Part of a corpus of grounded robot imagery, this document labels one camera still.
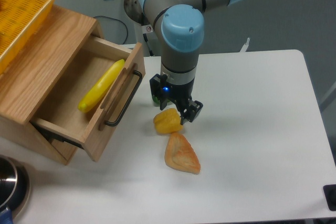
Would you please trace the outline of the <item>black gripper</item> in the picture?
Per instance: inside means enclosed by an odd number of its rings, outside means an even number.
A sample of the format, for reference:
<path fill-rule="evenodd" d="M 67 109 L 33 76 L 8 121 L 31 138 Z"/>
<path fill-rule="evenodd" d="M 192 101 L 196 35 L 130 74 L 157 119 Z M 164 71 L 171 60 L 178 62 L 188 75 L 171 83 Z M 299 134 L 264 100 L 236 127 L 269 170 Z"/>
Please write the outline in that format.
<path fill-rule="evenodd" d="M 181 125 L 193 122 L 203 108 L 203 103 L 192 100 L 194 79 L 182 85 L 168 82 L 166 74 L 156 74 L 150 79 L 152 96 L 156 96 L 160 102 L 160 110 L 163 111 L 168 102 L 176 105 L 181 114 Z"/>

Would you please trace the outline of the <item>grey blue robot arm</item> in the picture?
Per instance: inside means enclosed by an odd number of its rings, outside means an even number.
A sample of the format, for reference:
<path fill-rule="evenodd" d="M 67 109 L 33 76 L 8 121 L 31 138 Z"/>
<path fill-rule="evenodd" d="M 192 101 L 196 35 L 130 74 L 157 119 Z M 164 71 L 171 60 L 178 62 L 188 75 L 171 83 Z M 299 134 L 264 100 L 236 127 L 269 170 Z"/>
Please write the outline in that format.
<path fill-rule="evenodd" d="M 160 108 L 175 104 L 181 122 L 192 122 L 203 105 L 192 99 L 204 40 L 204 13 L 242 0 L 136 0 L 161 43 L 161 72 L 150 79 L 152 97 Z"/>

